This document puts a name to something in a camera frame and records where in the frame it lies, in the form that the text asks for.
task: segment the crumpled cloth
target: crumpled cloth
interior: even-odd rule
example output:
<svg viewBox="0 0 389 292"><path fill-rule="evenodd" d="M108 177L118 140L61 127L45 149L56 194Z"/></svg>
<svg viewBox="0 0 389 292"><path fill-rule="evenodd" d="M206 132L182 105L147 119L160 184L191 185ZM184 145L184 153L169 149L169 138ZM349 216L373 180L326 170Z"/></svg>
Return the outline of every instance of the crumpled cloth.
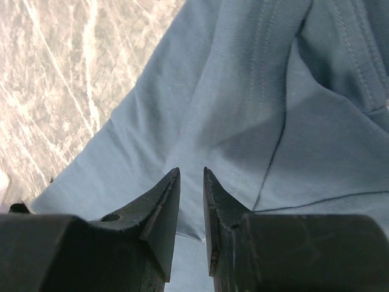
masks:
<svg viewBox="0 0 389 292"><path fill-rule="evenodd" d="M204 166L255 212L365 214L389 235L388 15L386 0L188 0L32 208L100 218L180 167L167 292L213 291Z"/></svg>

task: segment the gray fabric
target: gray fabric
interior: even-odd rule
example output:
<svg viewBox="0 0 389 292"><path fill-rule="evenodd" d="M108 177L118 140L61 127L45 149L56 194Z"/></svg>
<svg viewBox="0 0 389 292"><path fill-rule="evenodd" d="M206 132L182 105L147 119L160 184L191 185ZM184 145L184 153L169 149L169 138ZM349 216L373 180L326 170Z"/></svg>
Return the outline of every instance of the gray fabric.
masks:
<svg viewBox="0 0 389 292"><path fill-rule="evenodd" d="M188 0L135 88L33 209L96 219L180 167L165 291L213 291L204 166L256 212L366 214L389 235L388 19L371 24L368 3Z"/></svg>

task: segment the table surface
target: table surface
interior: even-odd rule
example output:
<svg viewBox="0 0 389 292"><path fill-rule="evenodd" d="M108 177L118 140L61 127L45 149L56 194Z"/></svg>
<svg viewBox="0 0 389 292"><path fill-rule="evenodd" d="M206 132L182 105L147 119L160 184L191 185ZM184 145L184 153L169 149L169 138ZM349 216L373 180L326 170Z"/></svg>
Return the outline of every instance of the table surface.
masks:
<svg viewBox="0 0 389 292"><path fill-rule="evenodd" d="M38 196L134 86L184 0L2 0L5 204Z"/></svg>

